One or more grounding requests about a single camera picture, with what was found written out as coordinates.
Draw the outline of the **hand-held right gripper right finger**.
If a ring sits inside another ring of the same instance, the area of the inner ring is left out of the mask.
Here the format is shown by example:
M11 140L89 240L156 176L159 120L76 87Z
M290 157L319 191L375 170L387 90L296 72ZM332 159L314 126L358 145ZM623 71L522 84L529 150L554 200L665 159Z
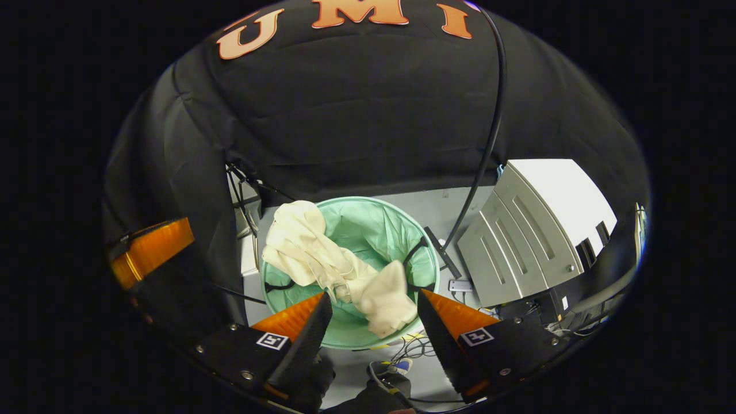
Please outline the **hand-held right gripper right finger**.
M465 403L507 395L549 369L563 340L525 320L499 320L421 289L417 312L447 379Z

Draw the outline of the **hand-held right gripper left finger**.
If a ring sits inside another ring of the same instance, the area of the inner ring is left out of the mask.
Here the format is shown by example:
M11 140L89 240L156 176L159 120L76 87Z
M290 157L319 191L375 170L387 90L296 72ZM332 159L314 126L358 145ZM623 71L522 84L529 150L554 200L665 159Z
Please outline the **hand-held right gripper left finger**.
M194 344L194 362L208 374L264 403L293 403L320 351L333 307L315 294L255 323L231 323Z

